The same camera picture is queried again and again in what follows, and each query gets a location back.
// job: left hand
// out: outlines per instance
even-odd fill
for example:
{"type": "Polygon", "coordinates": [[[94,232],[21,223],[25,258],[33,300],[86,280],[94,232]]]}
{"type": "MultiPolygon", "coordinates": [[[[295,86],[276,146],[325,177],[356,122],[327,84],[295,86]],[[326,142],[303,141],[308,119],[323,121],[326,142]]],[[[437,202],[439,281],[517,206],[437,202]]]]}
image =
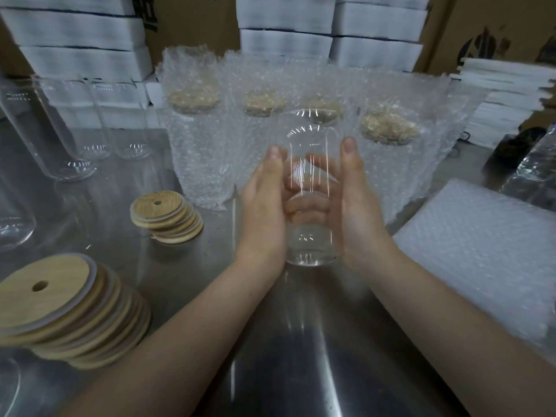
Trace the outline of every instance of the left hand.
{"type": "Polygon", "coordinates": [[[278,277],[286,261],[286,218],[282,209],[284,160],[288,153],[268,148],[243,191],[241,237],[236,260],[278,277]]]}

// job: empty glass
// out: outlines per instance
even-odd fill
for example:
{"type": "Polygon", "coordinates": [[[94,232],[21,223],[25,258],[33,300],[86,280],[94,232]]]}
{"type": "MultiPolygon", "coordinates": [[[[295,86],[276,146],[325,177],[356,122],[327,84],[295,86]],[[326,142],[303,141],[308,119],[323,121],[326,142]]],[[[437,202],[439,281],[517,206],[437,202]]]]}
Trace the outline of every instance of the empty glass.
{"type": "Polygon", "coordinates": [[[291,195],[284,205],[288,213],[288,256],[294,265],[320,266],[336,259],[328,211],[340,194],[336,177],[340,143],[340,115],[328,109],[304,108],[276,116],[270,129],[273,144],[288,149],[285,189],[291,195]],[[308,201],[296,200],[312,197],[308,201]],[[296,205],[311,205],[288,208],[296,205]]]}
{"type": "Polygon", "coordinates": [[[72,133],[47,99],[42,85],[31,79],[0,80],[0,107],[42,172],[59,181],[88,177],[96,166],[80,156],[72,133]]]}
{"type": "Polygon", "coordinates": [[[90,87],[114,152],[125,160],[148,156],[147,119],[136,84],[94,82],[90,87]]]}
{"type": "Polygon", "coordinates": [[[33,77],[37,95],[66,150],[80,160],[103,160],[110,155],[108,138],[83,81],[33,77]]]}
{"type": "Polygon", "coordinates": [[[31,210],[0,173],[0,253],[29,239],[36,226],[31,210]]]}

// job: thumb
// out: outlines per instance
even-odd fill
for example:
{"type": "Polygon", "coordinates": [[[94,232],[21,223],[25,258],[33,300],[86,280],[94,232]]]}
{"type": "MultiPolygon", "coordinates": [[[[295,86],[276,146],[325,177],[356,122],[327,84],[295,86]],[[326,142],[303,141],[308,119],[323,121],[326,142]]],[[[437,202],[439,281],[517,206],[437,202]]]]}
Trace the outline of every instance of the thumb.
{"type": "Polygon", "coordinates": [[[342,141],[341,165],[344,192],[366,191],[368,189],[364,163],[359,156],[357,142],[351,136],[342,141]]]}
{"type": "Polygon", "coordinates": [[[259,191],[268,196],[278,196],[281,199],[283,173],[282,152],[278,146],[273,145],[268,148],[266,158],[262,163],[259,191]]]}

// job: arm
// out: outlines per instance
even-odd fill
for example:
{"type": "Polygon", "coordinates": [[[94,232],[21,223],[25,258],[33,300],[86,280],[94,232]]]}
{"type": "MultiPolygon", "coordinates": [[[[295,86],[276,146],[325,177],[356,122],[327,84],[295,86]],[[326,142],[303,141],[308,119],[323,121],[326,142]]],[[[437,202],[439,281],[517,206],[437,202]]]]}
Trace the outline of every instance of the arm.
{"type": "MultiPolygon", "coordinates": [[[[324,158],[315,157],[319,166],[324,158]]],[[[330,169],[338,169],[332,164],[330,169]]],[[[556,368],[409,259],[395,245],[366,183],[353,138],[342,143],[341,198],[327,208],[292,199],[296,223],[328,224],[341,257],[372,288],[471,415],[556,416],[556,368]]]]}
{"type": "Polygon", "coordinates": [[[278,278],[286,255],[283,164],[271,147],[242,194],[235,262],[62,416],[147,417],[193,413],[247,320],[278,278]]]}

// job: right hand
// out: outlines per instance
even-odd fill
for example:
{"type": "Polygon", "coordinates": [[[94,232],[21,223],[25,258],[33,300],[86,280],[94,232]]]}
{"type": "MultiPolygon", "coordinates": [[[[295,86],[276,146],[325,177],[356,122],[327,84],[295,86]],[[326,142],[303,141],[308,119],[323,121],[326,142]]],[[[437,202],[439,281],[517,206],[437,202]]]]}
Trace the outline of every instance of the right hand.
{"type": "MultiPolygon", "coordinates": [[[[357,142],[353,137],[342,141],[340,164],[314,153],[308,153],[306,160],[318,168],[327,168],[337,182],[327,180],[319,185],[319,191],[327,197],[309,195],[287,200],[286,217],[296,225],[328,226],[344,264],[356,271],[368,269],[369,261],[378,259],[395,244],[384,227],[380,201],[367,185],[357,142]]],[[[294,194],[290,192],[286,199],[294,194]]]]}

